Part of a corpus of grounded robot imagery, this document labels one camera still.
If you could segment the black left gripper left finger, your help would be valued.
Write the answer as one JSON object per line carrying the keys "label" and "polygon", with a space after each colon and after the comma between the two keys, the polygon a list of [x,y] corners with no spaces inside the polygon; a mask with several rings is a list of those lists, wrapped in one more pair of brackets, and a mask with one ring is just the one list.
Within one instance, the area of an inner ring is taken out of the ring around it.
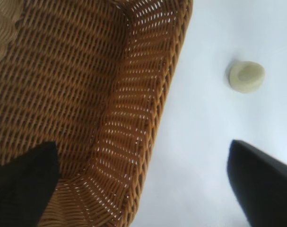
{"label": "black left gripper left finger", "polygon": [[38,225],[60,178],[54,141],[0,167],[0,227]]}

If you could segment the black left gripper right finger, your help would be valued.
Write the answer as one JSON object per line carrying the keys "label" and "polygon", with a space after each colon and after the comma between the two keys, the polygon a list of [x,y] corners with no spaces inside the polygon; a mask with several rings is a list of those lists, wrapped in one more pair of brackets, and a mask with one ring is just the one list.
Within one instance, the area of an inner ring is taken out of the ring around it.
{"label": "black left gripper right finger", "polygon": [[231,188],[252,227],[287,227],[287,165],[232,140],[227,161]]}

